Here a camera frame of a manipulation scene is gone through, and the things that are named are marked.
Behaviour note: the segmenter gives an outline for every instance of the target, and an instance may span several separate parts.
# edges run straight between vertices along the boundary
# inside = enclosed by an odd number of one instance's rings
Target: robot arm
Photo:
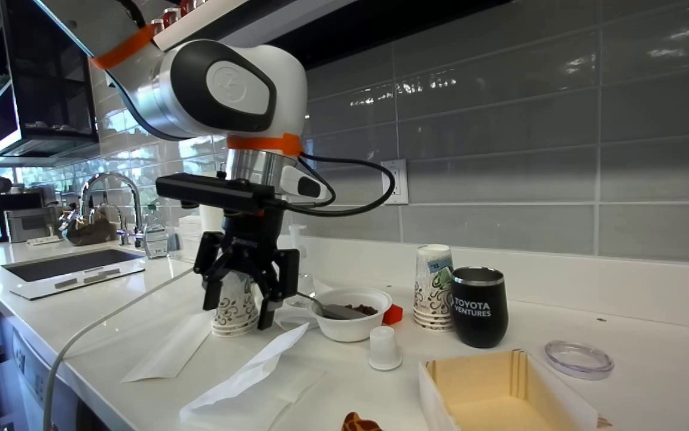
[[[224,278],[242,274],[264,292],[258,328],[297,294],[299,252],[277,250],[289,195],[329,199],[325,186],[293,162],[303,153],[306,74],[289,52],[185,41],[167,52],[154,46],[142,9],[163,0],[37,0],[70,38],[106,70],[133,113],[154,137],[228,134],[228,169],[216,177],[167,174],[160,196],[186,207],[220,207],[224,233],[201,238],[194,271],[204,310],[220,306]]]

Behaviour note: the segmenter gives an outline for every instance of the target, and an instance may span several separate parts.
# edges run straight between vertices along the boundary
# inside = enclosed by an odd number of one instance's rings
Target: black cable
[[[338,201],[335,186],[330,186],[330,183],[325,183],[325,177],[318,169],[313,169],[304,159],[297,159],[297,161],[310,174],[313,174],[329,190],[329,199],[325,201],[316,201],[312,207],[330,207],[334,201]]]
[[[350,215],[360,215],[360,213],[378,208],[396,192],[396,174],[389,168],[378,165],[378,162],[356,161],[356,159],[323,159],[323,155],[310,155],[310,153],[299,153],[299,159],[322,161],[322,162],[340,162],[340,165],[364,165],[364,168],[383,173],[391,179],[391,186],[386,190],[383,196],[378,196],[375,201],[372,201],[367,207],[344,208],[344,211],[313,211],[313,208],[303,208],[303,207],[288,207],[295,213],[316,215],[316,219],[350,219]]]
[[[136,29],[143,29],[146,26],[146,16],[143,13],[135,4],[135,0],[117,0],[122,2],[122,7],[128,7],[133,21],[136,25]]]

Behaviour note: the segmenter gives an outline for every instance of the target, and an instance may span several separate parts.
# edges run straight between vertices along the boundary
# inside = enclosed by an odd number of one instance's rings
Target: clear plastic lid
[[[575,379],[602,380],[612,371],[612,359],[604,349],[588,344],[554,341],[543,347],[543,351],[555,371]]]

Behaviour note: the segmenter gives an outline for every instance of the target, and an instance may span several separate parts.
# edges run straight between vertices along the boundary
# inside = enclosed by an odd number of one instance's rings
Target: wall tile
[[[689,201],[689,137],[604,149],[604,201]]]
[[[591,253],[591,207],[407,207],[407,241]]]
[[[604,207],[602,253],[689,260],[689,207]]]
[[[602,0],[604,19],[623,19],[630,14],[646,14],[682,0]]]
[[[310,153],[329,159],[367,159],[367,161],[397,159],[396,124],[340,131],[340,134],[316,134],[306,137],[304,147]]]
[[[378,126],[396,120],[392,83],[362,87],[310,105],[306,134]]]
[[[689,74],[609,87],[605,141],[689,134]]]
[[[316,238],[352,238],[352,239],[375,239],[397,241],[399,239],[399,213],[397,207],[383,207],[364,215],[352,219],[312,219],[288,211],[286,226],[306,226]]]
[[[593,183],[593,149],[409,165],[415,204],[593,201]]]
[[[609,25],[604,61],[609,83],[688,71],[689,2]]]
[[[370,87],[374,81],[392,78],[392,50],[381,46],[340,62],[330,62],[316,70],[310,70],[310,93],[313,98],[325,98],[342,93],[356,87]]]
[[[447,159],[584,147],[599,138],[599,90],[399,123],[399,155]]]
[[[514,0],[392,44],[396,71],[457,62],[597,25],[597,0]]]
[[[597,46],[597,32],[584,32],[404,76],[397,81],[397,116],[409,120],[593,87]]]

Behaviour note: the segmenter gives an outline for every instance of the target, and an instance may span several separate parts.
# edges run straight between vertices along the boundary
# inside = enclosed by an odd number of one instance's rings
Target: spoon
[[[310,300],[316,305],[318,314],[323,318],[335,318],[335,322],[350,322],[350,318],[362,318],[367,314],[356,311],[356,310],[350,310],[350,306],[340,306],[340,305],[323,305],[318,301],[316,296],[312,294],[304,294],[304,292],[297,292],[299,296]]]

